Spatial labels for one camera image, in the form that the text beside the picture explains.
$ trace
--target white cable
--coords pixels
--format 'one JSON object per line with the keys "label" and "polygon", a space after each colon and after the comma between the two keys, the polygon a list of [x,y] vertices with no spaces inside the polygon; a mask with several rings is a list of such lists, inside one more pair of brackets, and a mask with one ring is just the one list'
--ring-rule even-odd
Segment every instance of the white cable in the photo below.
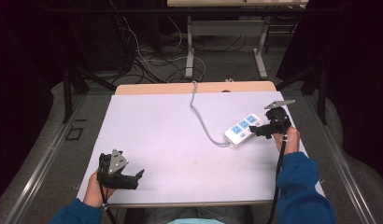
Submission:
{"label": "white cable", "polygon": [[177,47],[179,47],[179,45],[182,43],[182,33],[180,32],[180,29],[179,27],[177,27],[177,25],[175,24],[175,22],[170,18],[168,17],[168,20],[170,20],[172,22],[172,24],[174,24],[175,28],[177,28],[177,33],[179,35],[179,43],[177,43],[176,46],[174,46],[174,49],[176,49]]}
{"label": "white cable", "polygon": [[162,80],[161,78],[159,78],[156,74],[154,74],[153,71],[151,71],[151,68],[150,68],[150,66],[149,66],[149,63],[145,60],[145,58],[142,56],[142,54],[141,54],[141,52],[140,52],[140,50],[139,50],[139,42],[138,42],[138,38],[136,37],[136,34],[134,33],[133,30],[131,30],[130,25],[128,24],[128,22],[126,22],[126,24],[127,24],[128,30],[131,32],[131,34],[133,34],[133,36],[134,36],[134,38],[135,38],[135,42],[136,42],[136,52],[138,52],[139,57],[142,58],[143,62],[148,66],[149,71],[150,71],[154,76],[156,76],[160,81],[162,81],[162,82],[166,82],[166,81]]}
{"label": "white cable", "polygon": [[209,140],[211,140],[211,142],[213,142],[218,147],[229,147],[230,146],[229,141],[226,141],[224,143],[220,143],[220,142],[215,141],[214,139],[212,139],[211,135],[209,134],[208,130],[206,129],[206,125],[205,125],[203,119],[201,118],[200,113],[198,112],[197,108],[195,108],[194,105],[192,104],[192,102],[194,101],[194,95],[195,95],[196,90],[197,90],[197,82],[193,81],[192,83],[194,85],[194,88],[192,91],[190,106],[191,106],[191,109],[194,111],[194,113],[197,115],[198,119],[200,120],[201,125],[203,125],[204,131],[206,132],[206,136],[208,136]]}

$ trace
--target blue jacket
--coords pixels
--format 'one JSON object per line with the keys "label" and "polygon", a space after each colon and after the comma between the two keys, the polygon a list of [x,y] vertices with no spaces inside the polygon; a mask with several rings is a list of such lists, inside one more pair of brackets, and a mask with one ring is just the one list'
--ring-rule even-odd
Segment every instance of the blue jacket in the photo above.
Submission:
{"label": "blue jacket", "polygon": [[[277,186],[280,188],[278,223],[335,223],[331,204],[315,189],[318,180],[316,163],[303,152],[291,153],[284,157],[282,170],[277,178]],[[63,208],[51,223],[100,223],[102,212],[102,209],[90,207],[75,199]]]}

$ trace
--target wrist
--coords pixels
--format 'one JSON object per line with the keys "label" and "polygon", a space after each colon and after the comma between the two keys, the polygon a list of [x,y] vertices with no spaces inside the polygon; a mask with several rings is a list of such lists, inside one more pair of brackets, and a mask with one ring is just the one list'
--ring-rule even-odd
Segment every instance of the wrist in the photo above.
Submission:
{"label": "wrist", "polygon": [[295,152],[298,152],[299,150],[297,149],[294,149],[294,148],[285,148],[285,151],[284,151],[284,155],[288,155],[288,154],[291,154],[291,153],[295,153]]}
{"label": "wrist", "polygon": [[101,208],[103,201],[101,198],[97,199],[96,197],[84,197],[83,203],[87,204],[88,206],[95,207],[95,208]]}

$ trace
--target human hand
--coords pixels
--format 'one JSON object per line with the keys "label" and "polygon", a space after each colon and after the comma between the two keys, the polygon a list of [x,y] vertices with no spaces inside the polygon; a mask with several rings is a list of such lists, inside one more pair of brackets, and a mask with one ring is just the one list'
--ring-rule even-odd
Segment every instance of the human hand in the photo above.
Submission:
{"label": "human hand", "polygon": [[[287,130],[288,141],[285,146],[284,155],[290,154],[292,152],[298,152],[300,147],[300,133],[294,127],[290,126]],[[278,151],[281,150],[282,139],[284,134],[282,133],[273,133],[273,137],[276,139],[276,146]]]}
{"label": "human hand", "polygon": [[[104,203],[101,195],[101,190],[99,189],[99,182],[96,179],[97,171],[95,171],[89,179],[89,185],[87,186],[86,194],[84,195],[83,202],[89,206],[100,208]],[[109,199],[112,196],[115,189],[107,189],[103,187],[104,194]]]}

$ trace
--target white power strip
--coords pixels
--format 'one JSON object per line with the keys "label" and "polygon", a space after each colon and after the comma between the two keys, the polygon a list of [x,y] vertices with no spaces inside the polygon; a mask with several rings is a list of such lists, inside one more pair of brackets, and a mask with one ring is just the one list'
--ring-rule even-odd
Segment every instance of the white power strip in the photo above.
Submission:
{"label": "white power strip", "polygon": [[238,147],[254,134],[250,131],[249,126],[259,127],[262,125],[264,125],[262,119],[255,114],[249,114],[228,129],[224,135],[229,140],[230,147]]}

